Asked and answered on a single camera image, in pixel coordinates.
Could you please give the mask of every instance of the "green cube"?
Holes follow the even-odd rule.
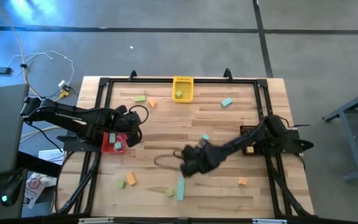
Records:
[[[146,96],[135,96],[135,102],[143,102],[146,101]]]
[[[180,90],[178,90],[178,91],[175,93],[175,95],[177,96],[177,98],[181,98],[181,97],[183,96],[183,93],[182,93]]]
[[[123,180],[118,180],[117,187],[122,188],[122,189],[125,188],[125,182]]]
[[[165,196],[172,197],[174,195],[173,189],[168,189],[165,191]]]

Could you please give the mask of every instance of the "gray floor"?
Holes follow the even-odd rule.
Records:
[[[27,0],[0,1],[15,25],[76,27],[200,27],[255,29],[251,0]],[[266,29],[358,29],[358,0],[259,0]],[[0,15],[0,25],[6,25]],[[19,32],[25,54],[56,50],[74,61],[73,87],[85,75],[197,75],[266,77],[257,34]],[[267,35],[273,75],[284,78],[301,136],[315,143],[305,153],[314,211],[324,218],[358,221],[358,180],[342,175],[356,166],[340,121],[322,115],[358,94],[358,35]],[[0,31],[0,66],[19,54],[12,32]],[[52,55],[30,63],[29,81],[42,95],[68,80],[70,64]],[[18,62],[13,66],[18,69]],[[0,85],[22,83],[0,76]],[[75,96],[62,100],[75,104]],[[49,136],[63,134],[49,131]],[[51,149],[42,136],[21,151]],[[25,211],[24,215],[39,212]]]

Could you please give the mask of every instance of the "foam block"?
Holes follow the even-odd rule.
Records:
[[[224,101],[222,101],[222,106],[223,107],[227,107],[229,104],[231,104],[233,102],[233,100],[231,98],[227,98]]]
[[[136,96],[135,97],[135,102],[143,102],[146,101],[146,96]]]
[[[248,179],[241,177],[239,179],[239,185],[245,186],[248,184]]]
[[[149,100],[149,104],[152,108],[155,107],[155,101],[154,100]]]
[[[202,138],[203,138],[204,140],[208,140],[208,139],[209,139],[209,136],[208,136],[207,134],[203,134],[203,135],[202,135]]]
[[[183,93],[182,93],[180,90],[178,90],[178,91],[175,93],[175,95],[177,96],[177,98],[181,98],[181,97],[183,96]]]
[[[173,189],[168,189],[165,191],[165,196],[172,197],[174,195]]]
[[[177,200],[183,201],[185,197],[185,180],[178,178]]]
[[[116,143],[116,133],[109,134],[109,143]]]
[[[114,144],[114,149],[117,151],[121,151],[122,150],[122,144],[121,142],[117,142]]]
[[[123,180],[117,180],[117,187],[125,188],[125,182]]]
[[[132,173],[132,172],[127,173],[127,181],[128,181],[128,184],[131,186],[136,184],[134,173]]]
[[[254,147],[248,146],[247,149],[246,149],[246,153],[247,154],[253,154],[254,153]]]

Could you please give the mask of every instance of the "wooden table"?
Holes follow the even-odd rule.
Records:
[[[84,77],[77,106],[93,108],[100,77]],[[292,116],[284,81],[268,79],[273,113],[289,120]],[[271,218],[272,199],[265,158],[244,157],[241,152],[229,156],[219,168],[206,174],[196,174],[185,180],[185,199],[166,197],[165,190],[177,188],[178,172],[160,169],[154,157],[183,149],[185,144],[195,145],[203,134],[213,144],[223,144],[239,135],[240,125],[257,125],[255,94],[249,84],[196,83],[194,98],[189,104],[174,103],[171,83],[115,83],[111,107],[134,106],[134,97],[146,95],[157,102],[149,109],[149,119],[141,125],[143,140],[124,154],[103,154],[99,167],[92,216],[108,217],[203,217],[203,218]],[[106,97],[103,93],[102,104]],[[220,102],[227,97],[233,104],[222,109]],[[145,117],[139,108],[140,118]],[[58,185],[58,206],[61,207],[78,185],[83,152],[76,152],[65,164]],[[303,165],[299,158],[283,154],[287,184],[304,208],[313,213],[310,193]],[[179,166],[176,158],[161,163]],[[126,172],[133,172],[137,185],[125,189],[116,187],[117,179],[125,180]],[[238,186],[239,177],[249,183]],[[82,206],[85,206],[88,187]],[[282,194],[278,190],[280,208],[284,211]]]

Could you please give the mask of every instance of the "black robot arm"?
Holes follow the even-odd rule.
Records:
[[[127,134],[127,145],[140,142],[141,123],[135,111],[127,111],[123,105],[116,109],[83,109],[64,105],[48,99],[26,97],[21,111],[23,121],[47,121],[76,133],[82,142],[101,145],[103,132]]]

